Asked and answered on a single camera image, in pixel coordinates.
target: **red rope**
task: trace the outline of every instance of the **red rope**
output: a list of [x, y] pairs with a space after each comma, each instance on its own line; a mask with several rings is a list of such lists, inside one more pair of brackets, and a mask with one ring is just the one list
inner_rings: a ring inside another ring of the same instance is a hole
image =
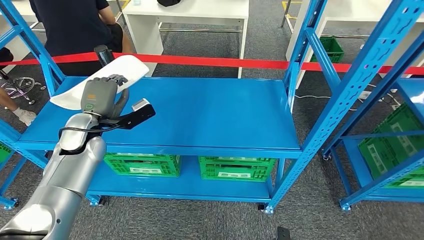
[[[125, 53], [114, 53], [115, 57], [128, 55]], [[195, 66], [213, 66], [213, 67], [243, 67], [253, 69], [287, 69], [288, 61], [277, 60], [261, 60], [261, 59], [238, 59], [238, 58], [221, 58], [221, 57], [197, 57], [197, 56], [171, 56], [171, 55], [151, 55], [151, 54], [132, 54], [145, 63], [158, 64], [178, 64], [178, 65], [195, 65]], [[54, 56], [53, 60], [60, 63], [77, 63], [97, 61], [97, 56], [94, 52]], [[7, 65], [36, 65], [39, 62], [36, 59], [26, 59], [21, 61], [0, 62], [0, 66]], [[333, 66], [338, 73], [345, 73], [351, 67], [350, 64], [333, 63]], [[392, 66], [383, 66], [378, 71], [381, 74], [386, 74]], [[322, 71], [321, 66], [317, 62], [304, 62], [302, 70], [306, 71]], [[409, 67], [405, 74], [424, 75], [424, 67], [412, 66]]]

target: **green plastic crate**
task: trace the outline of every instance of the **green plastic crate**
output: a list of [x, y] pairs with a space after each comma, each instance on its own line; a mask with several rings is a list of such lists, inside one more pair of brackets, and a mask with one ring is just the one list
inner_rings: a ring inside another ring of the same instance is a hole
[[6, 161], [11, 152], [12, 149], [0, 142], [0, 163]]
[[414, 171], [391, 182], [386, 188], [424, 188], [424, 173]]
[[359, 151], [374, 179], [399, 164], [389, 142], [383, 137], [365, 139], [359, 144]]
[[202, 179], [265, 182], [277, 158], [199, 156]]
[[[378, 125], [373, 133], [414, 130], [424, 130], [424, 126], [412, 110], [406, 104], [402, 104]], [[408, 157], [414, 155], [417, 151], [424, 149], [424, 135], [366, 138], [358, 147], [368, 165], [372, 177], [376, 179]], [[386, 187], [422, 188], [421, 175], [424, 175], [424, 166], [398, 178]]]
[[[343, 51], [342, 47], [339, 45], [335, 37], [332, 36], [322, 36], [319, 38], [321, 41], [322, 46], [324, 47], [325, 51], [327, 52], [328, 57], [330, 58], [332, 63], [339, 63], [343, 56], [345, 55], [345, 52]], [[311, 62], [318, 62], [317, 57], [312, 55], [312, 58], [310, 59]]]
[[104, 161], [119, 175], [179, 177], [179, 155], [107, 153]]

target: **white table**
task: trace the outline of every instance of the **white table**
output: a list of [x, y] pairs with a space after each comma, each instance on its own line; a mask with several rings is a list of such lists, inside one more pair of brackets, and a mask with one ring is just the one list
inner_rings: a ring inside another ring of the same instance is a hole
[[[380, 21], [391, 0], [328, 0], [325, 10], [322, 14], [318, 27], [316, 28], [316, 35], [318, 37], [324, 31], [324, 28], [373, 28]], [[302, 24], [302, 19], [305, 18], [306, 11], [310, 0], [303, 0], [300, 6], [299, 14], [297, 15], [298, 21], [294, 25], [293, 34], [291, 35], [290, 42], [288, 44], [287, 52], [285, 53], [286, 58], [289, 60], [292, 57], [293, 48], [298, 38], [299, 31]], [[402, 40], [399, 46], [394, 50], [385, 65], [392, 66], [405, 52], [405, 50], [411, 45], [411, 43], [418, 37], [421, 31], [424, 29], [424, 15], [422, 15], [408, 33], [408, 35]], [[312, 49], [309, 49], [305, 55], [305, 62], [309, 62], [313, 55]], [[413, 66], [422, 66], [424, 64], [424, 54], [417, 58], [412, 64]], [[297, 76], [296, 88], [298, 88], [302, 82], [302, 78], [305, 71], [301, 71]]]
[[[249, 0], [182, 0], [169, 7], [158, 4], [157, 0], [141, 0], [141, 5], [130, 2], [123, 14], [138, 54], [161, 55], [164, 47], [159, 23], [180, 23], [242, 26], [239, 57], [244, 58]], [[157, 63], [146, 65], [147, 75], [151, 76]]]

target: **black bracket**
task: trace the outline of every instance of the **black bracket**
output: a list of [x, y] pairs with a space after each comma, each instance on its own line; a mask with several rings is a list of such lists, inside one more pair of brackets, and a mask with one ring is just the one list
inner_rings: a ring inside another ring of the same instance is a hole
[[274, 240], [291, 240], [290, 230], [281, 226], [277, 227], [277, 236]]

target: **black cable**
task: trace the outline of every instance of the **black cable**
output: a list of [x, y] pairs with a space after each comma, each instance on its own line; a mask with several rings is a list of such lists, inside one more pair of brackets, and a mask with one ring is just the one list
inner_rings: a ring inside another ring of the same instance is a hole
[[104, 133], [104, 132], [109, 132], [112, 131], [114, 129], [119, 128], [119, 125], [115, 125], [113, 127], [109, 127], [106, 129], [84, 129], [84, 128], [78, 128], [78, 127], [71, 127], [71, 126], [66, 126], [66, 127], [62, 127], [61, 129], [59, 129], [59, 138], [61, 138], [62, 136], [62, 132], [64, 130], [74, 130], [74, 131], [80, 131], [80, 132], [86, 132], [86, 133]]

